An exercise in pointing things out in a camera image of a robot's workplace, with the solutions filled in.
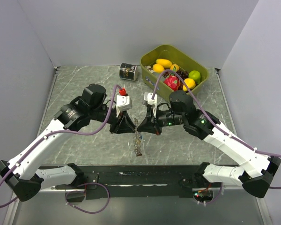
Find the round metal key ring disc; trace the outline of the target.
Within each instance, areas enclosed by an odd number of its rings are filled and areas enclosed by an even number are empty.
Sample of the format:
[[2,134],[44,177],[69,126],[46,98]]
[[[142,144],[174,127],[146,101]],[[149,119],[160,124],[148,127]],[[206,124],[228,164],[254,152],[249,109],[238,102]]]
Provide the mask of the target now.
[[142,142],[142,135],[139,131],[137,131],[139,122],[136,118],[133,120],[135,124],[135,133],[134,133],[134,138],[133,138],[133,143],[134,143],[134,153],[137,157],[142,156],[141,152],[141,142]]

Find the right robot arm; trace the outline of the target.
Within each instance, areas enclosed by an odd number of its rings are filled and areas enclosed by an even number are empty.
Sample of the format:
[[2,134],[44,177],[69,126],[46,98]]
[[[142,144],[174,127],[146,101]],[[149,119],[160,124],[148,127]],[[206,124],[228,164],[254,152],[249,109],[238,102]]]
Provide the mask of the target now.
[[240,186],[254,197],[265,197],[281,164],[279,157],[249,149],[214,115],[197,109],[193,98],[182,90],[170,94],[168,110],[159,110],[152,92],[144,94],[144,104],[147,114],[137,128],[139,132],[160,135],[163,127],[183,125],[187,133],[215,146],[237,163],[234,167],[202,163],[195,175],[199,186],[220,182]]

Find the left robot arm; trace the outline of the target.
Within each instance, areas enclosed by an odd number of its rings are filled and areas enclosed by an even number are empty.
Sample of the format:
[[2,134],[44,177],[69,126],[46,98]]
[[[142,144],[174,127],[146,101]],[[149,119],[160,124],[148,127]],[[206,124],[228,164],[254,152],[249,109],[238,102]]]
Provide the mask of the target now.
[[0,175],[24,202],[40,190],[66,185],[79,188],[86,182],[83,171],[74,163],[53,169],[40,169],[43,161],[72,135],[81,135],[80,129],[90,121],[101,122],[97,134],[106,124],[112,134],[134,133],[136,126],[127,110],[132,100],[124,88],[116,85],[110,101],[106,102],[106,89],[99,84],[90,84],[82,94],[61,107],[47,128],[20,154],[9,161],[0,161]]

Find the red dragon fruit toy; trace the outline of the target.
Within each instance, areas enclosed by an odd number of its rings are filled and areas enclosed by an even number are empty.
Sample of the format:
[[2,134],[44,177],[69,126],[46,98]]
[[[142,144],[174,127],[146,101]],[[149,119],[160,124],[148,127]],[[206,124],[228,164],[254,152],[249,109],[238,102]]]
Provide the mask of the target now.
[[177,76],[175,76],[173,73],[170,73],[165,80],[163,81],[165,85],[167,85],[169,88],[171,88],[173,91],[177,91],[180,87],[180,80]]

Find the black printed paper cup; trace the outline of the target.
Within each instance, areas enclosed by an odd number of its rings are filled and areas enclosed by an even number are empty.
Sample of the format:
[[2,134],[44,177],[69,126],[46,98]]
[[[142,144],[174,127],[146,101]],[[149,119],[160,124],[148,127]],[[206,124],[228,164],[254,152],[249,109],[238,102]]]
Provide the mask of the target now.
[[119,68],[119,77],[123,80],[136,81],[138,76],[138,66],[122,63]]

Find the yellow lemon toy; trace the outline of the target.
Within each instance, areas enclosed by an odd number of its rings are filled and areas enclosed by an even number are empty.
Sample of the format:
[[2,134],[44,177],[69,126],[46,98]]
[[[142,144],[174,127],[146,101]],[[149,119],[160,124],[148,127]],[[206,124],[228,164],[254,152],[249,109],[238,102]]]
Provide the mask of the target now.
[[165,70],[165,68],[161,64],[157,64],[157,63],[152,66],[152,69],[154,72],[159,74]]

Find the yellow pear toy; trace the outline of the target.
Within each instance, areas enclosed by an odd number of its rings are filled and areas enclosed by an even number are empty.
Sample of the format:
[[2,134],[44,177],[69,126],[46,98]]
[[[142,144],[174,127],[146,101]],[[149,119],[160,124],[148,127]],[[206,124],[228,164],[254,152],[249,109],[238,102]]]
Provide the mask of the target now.
[[184,79],[185,84],[182,87],[183,91],[188,91],[188,89],[193,90],[196,87],[196,82],[192,78]]

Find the dark grapes toy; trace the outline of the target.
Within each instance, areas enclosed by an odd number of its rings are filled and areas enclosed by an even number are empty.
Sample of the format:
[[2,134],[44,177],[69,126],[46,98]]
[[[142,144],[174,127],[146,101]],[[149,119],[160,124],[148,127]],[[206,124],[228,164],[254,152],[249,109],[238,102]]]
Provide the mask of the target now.
[[177,71],[177,74],[183,79],[189,78],[189,73],[187,71],[179,70]]

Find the orange fruit toy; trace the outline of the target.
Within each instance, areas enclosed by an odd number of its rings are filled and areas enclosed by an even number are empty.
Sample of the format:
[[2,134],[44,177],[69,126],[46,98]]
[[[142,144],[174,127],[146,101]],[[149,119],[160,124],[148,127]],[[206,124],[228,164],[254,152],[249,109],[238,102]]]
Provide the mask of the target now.
[[179,65],[177,64],[172,64],[170,67],[171,71],[177,72],[180,69]]

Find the yellow mango toy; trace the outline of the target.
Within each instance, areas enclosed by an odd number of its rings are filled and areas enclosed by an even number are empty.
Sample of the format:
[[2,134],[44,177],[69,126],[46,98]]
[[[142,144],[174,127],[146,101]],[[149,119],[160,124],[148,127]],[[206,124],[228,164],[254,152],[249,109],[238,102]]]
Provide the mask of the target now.
[[173,63],[167,59],[156,59],[155,63],[163,66],[165,69],[170,69],[173,65]]

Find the green apple toy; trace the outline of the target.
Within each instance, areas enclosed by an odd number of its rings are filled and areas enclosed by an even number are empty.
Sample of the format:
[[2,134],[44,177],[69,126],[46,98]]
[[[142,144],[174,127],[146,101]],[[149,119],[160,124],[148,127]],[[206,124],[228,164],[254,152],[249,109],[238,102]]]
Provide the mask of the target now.
[[198,85],[201,82],[201,73],[197,70],[193,70],[189,73],[188,78],[193,79],[196,85]]

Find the green plastic bin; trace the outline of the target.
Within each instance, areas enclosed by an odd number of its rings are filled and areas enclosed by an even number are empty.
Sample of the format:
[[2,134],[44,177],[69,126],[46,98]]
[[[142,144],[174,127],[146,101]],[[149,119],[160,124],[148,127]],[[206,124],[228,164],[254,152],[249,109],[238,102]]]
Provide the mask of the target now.
[[[156,61],[159,59],[170,61],[174,66],[179,67],[176,72],[183,80],[189,78],[189,74],[191,72],[196,71],[200,74],[200,78],[195,78],[193,76],[190,77],[195,82],[193,88],[191,89],[193,94],[197,94],[209,78],[209,72],[207,69],[194,59],[171,45],[161,45],[146,53],[140,60],[142,79],[151,89],[154,89],[159,73],[150,71],[150,69],[153,68],[153,66],[157,63]],[[183,84],[178,77],[173,73],[166,72],[161,77],[156,92],[159,96],[168,100],[170,93],[181,90],[182,88]]]

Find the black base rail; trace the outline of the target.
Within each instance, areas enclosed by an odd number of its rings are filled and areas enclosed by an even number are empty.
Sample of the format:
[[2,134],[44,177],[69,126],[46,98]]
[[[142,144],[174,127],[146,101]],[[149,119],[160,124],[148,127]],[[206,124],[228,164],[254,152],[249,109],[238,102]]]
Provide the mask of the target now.
[[56,189],[86,191],[86,198],[178,196],[192,198],[199,188],[218,188],[220,183],[209,183],[198,165],[83,165],[81,184],[70,187],[58,185]]

